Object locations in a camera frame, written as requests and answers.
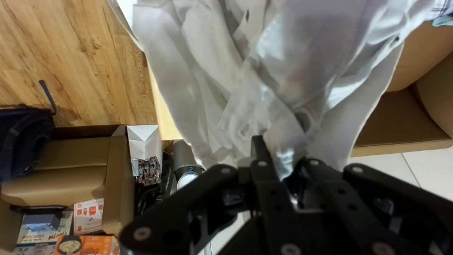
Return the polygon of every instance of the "black bag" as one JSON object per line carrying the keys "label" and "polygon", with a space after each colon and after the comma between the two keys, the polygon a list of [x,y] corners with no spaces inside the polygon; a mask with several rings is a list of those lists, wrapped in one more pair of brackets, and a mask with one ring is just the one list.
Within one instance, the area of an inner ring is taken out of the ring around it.
{"label": "black bag", "polygon": [[52,110],[18,106],[0,110],[0,182],[30,172],[39,151],[55,128],[52,114],[56,106],[45,82],[39,80]]}

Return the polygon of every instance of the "white cloth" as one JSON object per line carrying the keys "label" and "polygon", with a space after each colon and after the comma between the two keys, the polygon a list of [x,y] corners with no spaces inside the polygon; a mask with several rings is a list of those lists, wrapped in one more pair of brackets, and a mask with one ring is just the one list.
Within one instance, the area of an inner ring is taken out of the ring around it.
{"label": "white cloth", "polygon": [[139,0],[127,16],[199,162],[233,164],[263,134],[284,176],[303,155],[345,164],[434,2]]}

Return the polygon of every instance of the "floor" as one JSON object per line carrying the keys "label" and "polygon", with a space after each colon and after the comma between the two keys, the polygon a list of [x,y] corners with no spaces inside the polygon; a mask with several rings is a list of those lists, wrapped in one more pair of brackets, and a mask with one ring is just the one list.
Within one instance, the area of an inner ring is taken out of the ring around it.
{"label": "floor", "polygon": [[[352,157],[350,162],[362,162],[386,174],[429,189],[453,201],[453,147],[442,150],[426,150],[398,154],[379,154],[368,157]],[[229,240],[229,237],[245,222],[243,216],[218,233],[212,242],[212,253]]]}

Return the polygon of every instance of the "orange object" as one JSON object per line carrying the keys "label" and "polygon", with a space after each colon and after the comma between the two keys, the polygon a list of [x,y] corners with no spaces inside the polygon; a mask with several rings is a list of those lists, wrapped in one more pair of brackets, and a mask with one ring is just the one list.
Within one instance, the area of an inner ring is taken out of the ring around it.
{"label": "orange object", "polygon": [[113,235],[59,235],[54,255],[119,255]]}

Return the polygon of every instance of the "wooden wall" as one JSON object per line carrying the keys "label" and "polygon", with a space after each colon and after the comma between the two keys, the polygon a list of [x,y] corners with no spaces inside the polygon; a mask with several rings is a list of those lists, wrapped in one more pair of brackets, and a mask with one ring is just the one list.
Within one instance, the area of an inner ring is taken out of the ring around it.
{"label": "wooden wall", "polygon": [[58,104],[58,125],[156,123],[144,55],[106,0],[0,0],[0,106]]}

